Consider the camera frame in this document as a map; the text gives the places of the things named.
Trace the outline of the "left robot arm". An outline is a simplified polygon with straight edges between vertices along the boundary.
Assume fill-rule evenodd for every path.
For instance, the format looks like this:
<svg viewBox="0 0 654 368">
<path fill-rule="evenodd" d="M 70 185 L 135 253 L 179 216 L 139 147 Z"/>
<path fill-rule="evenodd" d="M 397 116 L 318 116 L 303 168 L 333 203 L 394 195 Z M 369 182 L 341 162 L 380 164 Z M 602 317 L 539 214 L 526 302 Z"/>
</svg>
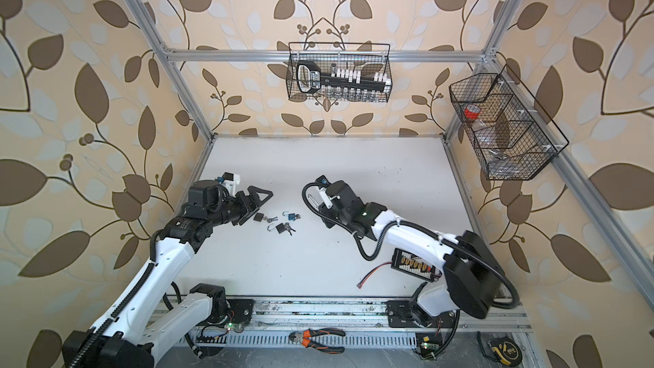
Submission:
<svg viewBox="0 0 654 368">
<path fill-rule="evenodd" d="M 215 227 L 244 225 L 274 195 L 237 186 L 238 177 L 229 173 L 192 184 L 180 215 L 151 237 L 148 260 L 116 302 L 90 329 L 73 332 L 63 343 L 67 367 L 153 367 L 198 324 L 226 326 L 240 317 L 223 287 L 198 284 L 164 317 L 150 321 Z"/>
</svg>

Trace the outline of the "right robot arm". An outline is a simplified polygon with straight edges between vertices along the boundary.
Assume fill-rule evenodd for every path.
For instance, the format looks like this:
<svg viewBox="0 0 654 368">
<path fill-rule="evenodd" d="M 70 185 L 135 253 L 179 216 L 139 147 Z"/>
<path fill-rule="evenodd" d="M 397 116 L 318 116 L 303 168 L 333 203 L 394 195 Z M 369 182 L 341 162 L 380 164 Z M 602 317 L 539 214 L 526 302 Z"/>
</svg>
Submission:
<svg viewBox="0 0 654 368">
<path fill-rule="evenodd" d="M 426 228 L 387 206 L 365 203 L 346 182 L 325 177 L 306 184 L 301 198 L 327 228 L 347 231 L 364 260 L 376 260 L 384 245 L 391 245 L 441 274 L 439 280 L 420 286 L 409 301 L 410 317 L 417 325 L 429 326 L 443 313 L 483 320 L 492 308 L 514 309 L 520 304 L 515 285 L 476 233 Z"/>
</svg>

